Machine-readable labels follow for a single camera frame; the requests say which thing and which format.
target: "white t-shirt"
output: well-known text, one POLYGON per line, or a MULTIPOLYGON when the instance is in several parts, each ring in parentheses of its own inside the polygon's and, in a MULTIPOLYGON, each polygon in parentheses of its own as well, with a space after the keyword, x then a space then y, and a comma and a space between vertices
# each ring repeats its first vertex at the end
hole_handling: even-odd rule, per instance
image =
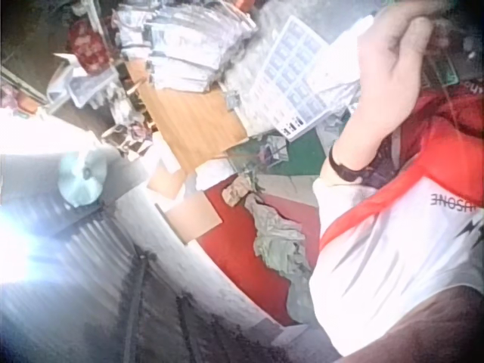
MULTIPOLYGON (((376 193, 314 183, 321 235, 376 193)), ((364 220, 320 253, 310 280, 316 317, 341 355, 382 337, 431 296, 456 286, 484 293, 483 214, 423 178, 391 208, 364 220)))

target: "red cloth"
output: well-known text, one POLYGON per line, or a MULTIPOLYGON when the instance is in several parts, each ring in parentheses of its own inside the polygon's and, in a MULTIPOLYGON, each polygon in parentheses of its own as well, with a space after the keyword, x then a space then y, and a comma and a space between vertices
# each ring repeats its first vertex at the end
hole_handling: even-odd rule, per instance
POLYGON ((419 100, 402 125, 401 165, 419 153, 417 158, 375 195, 339 217, 323 234, 320 251, 336 237, 391 206, 423 177, 484 206, 482 95, 472 95, 464 87, 449 89, 449 93, 451 102, 437 94, 419 100))
POLYGON ((103 39, 88 20, 75 23, 69 30, 68 40, 72 53, 88 74, 95 75, 109 67, 110 56, 103 39))

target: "white wall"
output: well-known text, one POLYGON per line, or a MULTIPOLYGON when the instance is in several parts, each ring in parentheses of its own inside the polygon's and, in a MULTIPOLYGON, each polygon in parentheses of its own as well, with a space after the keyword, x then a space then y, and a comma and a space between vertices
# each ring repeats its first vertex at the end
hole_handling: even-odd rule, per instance
POLYGON ((274 322, 223 274, 196 241, 185 246, 176 237, 143 186, 132 189, 114 206, 116 218, 134 242, 157 254, 160 269, 175 289, 192 294, 208 312, 244 330, 266 318, 274 322))

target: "red bag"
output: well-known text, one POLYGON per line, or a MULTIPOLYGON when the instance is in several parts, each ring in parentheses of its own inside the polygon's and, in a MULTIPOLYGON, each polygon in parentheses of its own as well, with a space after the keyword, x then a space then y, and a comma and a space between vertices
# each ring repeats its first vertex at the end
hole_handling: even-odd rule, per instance
POLYGON ((88 74, 99 74, 109 67, 109 52, 101 35, 92 29, 88 20, 80 20, 70 28, 68 42, 72 53, 88 74))

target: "fingers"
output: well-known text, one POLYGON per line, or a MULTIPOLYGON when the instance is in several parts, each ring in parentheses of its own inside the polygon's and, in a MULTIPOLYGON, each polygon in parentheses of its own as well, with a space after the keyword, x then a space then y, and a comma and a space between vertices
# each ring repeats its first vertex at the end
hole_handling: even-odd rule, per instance
POLYGON ((400 42, 399 60, 394 70, 397 77, 420 79, 422 61, 432 31, 433 23, 425 17, 417 17, 410 22, 400 42))
POLYGON ((449 8, 446 0, 413 0, 389 6, 375 18, 368 35, 375 46, 394 48, 416 17, 430 16, 449 8))

